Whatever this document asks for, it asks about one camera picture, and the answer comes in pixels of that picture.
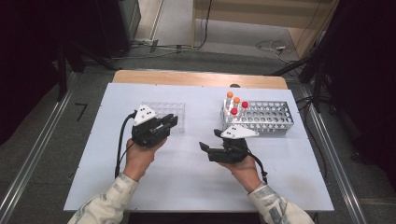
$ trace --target white table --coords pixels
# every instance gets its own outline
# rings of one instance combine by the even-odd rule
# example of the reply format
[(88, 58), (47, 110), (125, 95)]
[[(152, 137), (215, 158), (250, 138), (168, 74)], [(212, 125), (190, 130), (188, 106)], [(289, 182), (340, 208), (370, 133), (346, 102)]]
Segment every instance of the white table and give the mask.
[[(219, 110), (227, 91), (233, 91), (242, 100), (288, 102), (295, 122), (290, 131), (249, 138), (247, 144), (262, 160), (269, 185), (277, 193), (306, 211), (332, 211), (329, 193), (289, 90), (119, 83), (108, 84), (64, 210), (77, 210), (93, 195), (110, 187), (120, 126), (127, 115), (146, 101), (185, 103), (185, 132), (172, 131), (141, 179), (127, 210), (256, 211), (229, 171), (210, 162), (198, 144), (201, 141), (220, 147), (222, 141), (213, 134), (213, 129), (221, 127)], [(125, 129), (124, 142), (131, 136), (131, 129), (132, 121)]]

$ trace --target person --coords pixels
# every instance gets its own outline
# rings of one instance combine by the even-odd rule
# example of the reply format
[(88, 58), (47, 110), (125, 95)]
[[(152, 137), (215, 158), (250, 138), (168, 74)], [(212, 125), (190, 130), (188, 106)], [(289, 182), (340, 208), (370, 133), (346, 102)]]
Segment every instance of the person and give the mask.
[[(139, 180), (154, 161), (155, 152), (166, 139), (155, 147), (141, 147), (132, 139), (127, 142), (126, 165), (105, 193), (84, 203), (68, 223), (120, 223), (123, 212), (132, 200)], [(247, 156), (237, 164), (220, 163), (231, 171), (247, 191), (247, 197), (262, 214), (266, 223), (314, 223), (296, 204), (280, 197), (265, 182), (261, 182), (253, 158)]]

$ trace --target sleeve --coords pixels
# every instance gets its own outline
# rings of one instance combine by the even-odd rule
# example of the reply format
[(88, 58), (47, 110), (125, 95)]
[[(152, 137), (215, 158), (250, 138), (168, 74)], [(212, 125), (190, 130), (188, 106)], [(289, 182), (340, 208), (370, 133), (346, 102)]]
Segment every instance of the sleeve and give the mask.
[(137, 185), (138, 182), (120, 174), (106, 193), (98, 194), (84, 203), (68, 223), (120, 223)]
[(273, 223), (309, 223), (314, 224), (311, 217), (299, 206), (280, 197), (268, 185), (260, 184), (248, 198), (262, 214), (264, 221)]

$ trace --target gray floor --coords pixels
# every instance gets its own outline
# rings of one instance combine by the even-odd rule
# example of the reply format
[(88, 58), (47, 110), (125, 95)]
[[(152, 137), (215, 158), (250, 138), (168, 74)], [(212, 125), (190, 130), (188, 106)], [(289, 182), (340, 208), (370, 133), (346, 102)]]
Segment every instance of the gray floor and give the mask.
[[(252, 52), (251, 55), (248, 53), (238, 55), (230, 52), (209, 52), (209, 50), (204, 49), (156, 58), (136, 58), (167, 52), (169, 50), (158, 49), (149, 54), (147, 48), (132, 49), (125, 56), (125, 59), (111, 62), (124, 69), (204, 71), (247, 75), (270, 74), (285, 65), (284, 62), (276, 58), (254, 55), (256, 52)], [(114, 76), (114, 71), (108, 71), (102, 65), (88, 64), (89, 66), (84, 74), (78, 74), (78, 81), (68, 105), (8, 223), (66, 223), (72, 216), (72, 214), (63, 211), (64, 203), (105, 92), (106, 84), (111, 82)], [(301, 84), (298, 83), (295, 72), (292, 71), (283, 77), (288, 81), (288, 86), (295, 99), (303, 98)], [(25, 119), (11, 139), (0, 146), (1, 195), (5, 195), (7, 187), (21, 169), (25, 158), (55, 106), (56, 98), (57, 87), (54, 87)], [(80, 121), (77, 121), (77, 118), (81, 107), (75, 105), (75, 103), (88, 104)], [(396, 205), (391, 201), (392, 198), (396, 198), (396, 194), (386, 175), (376, 166), (352, 161), (350, 156), (355, 150), (349, 142), (343, 123), (336, 115), (329, 113), (326, 105), (322, 105), (322, 116), (339, 158), (358, 198), (361, 200), (361, 206), (368, 222), (391, 223), (396, 218), (394, 214)], [(319, 141), (318, 133), (311, 119), (308, 119), (308, 126)], [(323, 167), (318, 149), (313, 142), (311, 143), (319, 167)], [(328, 182), (330, 183), (328, 191), (335, 211), (320, 213), (319, 223), (352, 223), (344, 198), (328, 162), (327, 166)]]

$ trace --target person's left hand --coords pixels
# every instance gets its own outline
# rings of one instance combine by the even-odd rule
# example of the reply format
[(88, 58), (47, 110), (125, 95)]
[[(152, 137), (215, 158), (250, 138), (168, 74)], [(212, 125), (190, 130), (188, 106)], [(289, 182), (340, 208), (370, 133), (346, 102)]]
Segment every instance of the person's left hand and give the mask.
[(158, 148), (162, 147), (166, 138), (154, 147), (141, 147), (134, 144), (132, 139), (128, 139), (126, 148), (126, 165), (123, 173), (134, 181), (139, 181), (145, 175), (149, 165), (154, 161), (154, 154)]

